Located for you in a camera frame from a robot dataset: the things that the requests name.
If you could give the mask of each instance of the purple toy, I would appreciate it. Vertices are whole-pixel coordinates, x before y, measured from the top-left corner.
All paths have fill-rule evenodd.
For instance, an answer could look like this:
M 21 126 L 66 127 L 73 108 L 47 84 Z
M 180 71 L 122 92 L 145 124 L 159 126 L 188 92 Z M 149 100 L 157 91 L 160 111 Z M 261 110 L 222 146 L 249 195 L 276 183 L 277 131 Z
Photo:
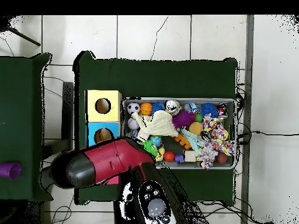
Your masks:
M 0 163 L 0 177 L 14 180 L 21 174 L 20 163 Z
M 177 128 L 187 128 L 192 122 L 195 122 L 196 115 L 188 111 L 181 111 L 178 115 L 172 117 L 172 123 Z
M 183 155 L 175 155 L 175 162 L 183 163 L 184 156 Z

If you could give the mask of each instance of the blue block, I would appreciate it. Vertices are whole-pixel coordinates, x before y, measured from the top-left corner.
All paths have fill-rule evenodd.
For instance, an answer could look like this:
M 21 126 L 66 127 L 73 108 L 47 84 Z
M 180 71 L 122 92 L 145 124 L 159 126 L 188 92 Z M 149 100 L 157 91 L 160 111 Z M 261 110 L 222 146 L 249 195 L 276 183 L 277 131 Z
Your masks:
M 88 122 L 88 144 L 89 146 L 95 144 L 94 136 L 98 129 L 109 129 L 114 138 L 119 137 L 120 133 L 120 125 L 118 122 Z

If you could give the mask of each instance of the cube with hole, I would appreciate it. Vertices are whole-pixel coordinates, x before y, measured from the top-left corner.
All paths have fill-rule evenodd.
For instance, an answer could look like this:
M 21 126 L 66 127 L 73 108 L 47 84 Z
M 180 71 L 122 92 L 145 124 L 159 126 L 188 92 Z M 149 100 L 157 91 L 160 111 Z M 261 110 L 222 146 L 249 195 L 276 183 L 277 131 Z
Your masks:
M 86 90 L 86 145 L 120 136 L 121 94 L 116 90 Z

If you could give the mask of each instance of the gray bin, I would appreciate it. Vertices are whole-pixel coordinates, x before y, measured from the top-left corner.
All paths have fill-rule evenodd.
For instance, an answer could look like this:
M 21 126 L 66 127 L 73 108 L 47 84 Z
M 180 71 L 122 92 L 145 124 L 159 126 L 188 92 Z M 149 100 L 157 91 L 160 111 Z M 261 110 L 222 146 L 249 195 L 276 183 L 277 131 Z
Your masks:
M 237 103 L 234 99 L 220 99 L 220 98 L 151 98 L 144 97 L 138 99 L 130 99 L 129 97 L 123 99 L 123 107 L 122 107 L 122 116 L 123 116 L 123 124 L 121 125 L 121 135 L 125 136 L 130 129 L 127 126 L 128 119 L 130 118 L 129 113 L 127 112 L 128 104 L 135 102 L 141 105 L 144 102 L 161 102 L 164 103 L 167 100 L 175 99 L 180 105 L 184 105 L 186 103 L 195 103 L 195 104 L 203 104 L 203 103 L 212 103 L 217 105 L 219 103 L 227 103 L 228 105 L 228 117 L 223 120 L 223 126 L 228 131 L 229 137 L 227 140 L 234 141 L 234 155 L 229 156 L 226 164 L 219 164 L 218 162 L 214 162 L 213 166 L 210 169 L 233 169 L 236 163 L 236 143 L 237 143 Z M 183 153 L 185 150 L 178 142 L 176 142 L 173 138 L 169 136 L 162 137 L 162 143 L 166 151 L 172 151 L 174 154 Z M 184 163 L 176 163 L 176 162 L 156 162 L 156 167 L 170 167 L 171 169 L 203 169 L 200 166 L 200 162 L 184 162 Z

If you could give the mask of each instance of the yellow block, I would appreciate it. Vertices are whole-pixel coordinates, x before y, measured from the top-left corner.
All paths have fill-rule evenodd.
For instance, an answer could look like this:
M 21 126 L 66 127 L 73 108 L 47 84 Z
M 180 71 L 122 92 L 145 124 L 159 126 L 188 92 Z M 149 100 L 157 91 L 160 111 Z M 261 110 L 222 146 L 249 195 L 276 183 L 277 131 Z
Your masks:
M 116 90 L 88 90 L 88 121 L 89 122 L 120 122 L 121 93 Z M 96 101 L 102 98 L 108 99 L 111 109 L 106 114 L 98 113 Z

